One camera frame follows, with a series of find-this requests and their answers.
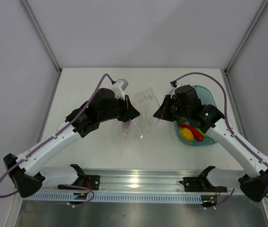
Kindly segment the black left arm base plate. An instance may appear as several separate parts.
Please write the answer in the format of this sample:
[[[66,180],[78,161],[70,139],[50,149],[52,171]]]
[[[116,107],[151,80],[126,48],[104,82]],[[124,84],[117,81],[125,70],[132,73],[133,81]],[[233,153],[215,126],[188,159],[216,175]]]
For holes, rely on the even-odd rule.
[[[72,185],[89,188],[93,191],[98,191],[100,185],[100,176],[85,175],[84,177],[79,177]]]

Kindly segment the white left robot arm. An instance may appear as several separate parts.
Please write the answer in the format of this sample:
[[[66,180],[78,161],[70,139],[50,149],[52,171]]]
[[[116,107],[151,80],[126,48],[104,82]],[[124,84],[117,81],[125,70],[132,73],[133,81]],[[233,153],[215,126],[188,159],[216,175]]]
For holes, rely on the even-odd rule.
[[[29,197],[43,187],[80,189],[89,185],[89,179],[78,164],[67,167],[44,167],[69,145],[97,130],[110,120],[129,122],[140,116],[128,95],[116,97],[114,91],[101,88],[81,107],[73,110],[53,136],[39,142],[28,151],[3,159],[9,177],[22,198]]]

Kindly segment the light green gourd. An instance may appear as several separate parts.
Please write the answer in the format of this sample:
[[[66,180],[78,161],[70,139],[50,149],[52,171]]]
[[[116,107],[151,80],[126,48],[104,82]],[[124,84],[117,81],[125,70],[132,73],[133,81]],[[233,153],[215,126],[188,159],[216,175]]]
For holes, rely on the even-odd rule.
[[[206,133],[203,133],[200,129],[195,128],[195,130],[203,137],[203,138],[209,138],[209,135]]]

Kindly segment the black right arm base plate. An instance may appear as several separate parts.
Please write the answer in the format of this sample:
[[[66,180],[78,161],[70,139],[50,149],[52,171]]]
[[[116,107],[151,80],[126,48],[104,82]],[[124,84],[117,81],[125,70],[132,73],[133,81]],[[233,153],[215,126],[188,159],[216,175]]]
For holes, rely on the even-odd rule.
[[[205,177],[183,177],[179,183],[185,192],[227,192],[226,187],[214,187]]]

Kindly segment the red chili pepper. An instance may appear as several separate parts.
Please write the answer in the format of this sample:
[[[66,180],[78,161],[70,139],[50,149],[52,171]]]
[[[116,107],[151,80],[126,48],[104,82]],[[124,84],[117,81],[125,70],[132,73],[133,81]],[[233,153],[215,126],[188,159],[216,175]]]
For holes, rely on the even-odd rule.
[[[203,137],[195,130],[195,128],[193,128],[192,126],[190,125],[187,125],[187,124],[178,124],[178,127],[181,129],[181,128],[188,128],[189,130],[191,130],[191,132],[193,133],[194,135],[194,141],[203,141]]]

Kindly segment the purple white eggplant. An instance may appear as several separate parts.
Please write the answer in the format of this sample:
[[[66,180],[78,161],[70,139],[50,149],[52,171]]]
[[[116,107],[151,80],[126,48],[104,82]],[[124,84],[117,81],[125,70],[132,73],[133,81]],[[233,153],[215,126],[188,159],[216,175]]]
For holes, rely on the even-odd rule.
[[[125,139],[128,137],[130,126],[131,126],[131,121],[122,122],[123,137]]]

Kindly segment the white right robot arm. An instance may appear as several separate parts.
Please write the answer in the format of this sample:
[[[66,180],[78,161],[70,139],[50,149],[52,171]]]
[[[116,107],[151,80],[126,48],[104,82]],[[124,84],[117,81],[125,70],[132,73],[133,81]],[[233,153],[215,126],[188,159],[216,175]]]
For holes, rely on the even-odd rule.
[[[240,189],[249,199],[262,201],[268,194],[268,156],[261,153],[228,123],[227,116],[216,106],[202,104],[196,90],[190,85],[174,89],[166,95],[153,115],[155,118],[173,122],[185,118],[192,127],[200,129],[218,142],[243,170],[222,170],[211,167],[199,178],[199,187],[209,191],[215,186]]]

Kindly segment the clear zip top bag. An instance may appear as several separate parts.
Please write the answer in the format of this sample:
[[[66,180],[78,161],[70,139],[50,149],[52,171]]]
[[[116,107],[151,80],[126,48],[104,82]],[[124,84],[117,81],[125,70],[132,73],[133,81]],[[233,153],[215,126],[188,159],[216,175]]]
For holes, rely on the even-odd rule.
[[[141,140],[147,137],[152,127],[158,123],[159,120],[154,118],[153,114],[160,104],[152,87],[134,94],[130,100],[134,108],[140,112],[140,116],[131,120],[128,137],[123,137],[122,122],[116,121],[112,125],[112,131],[116,133],[117,139]]]

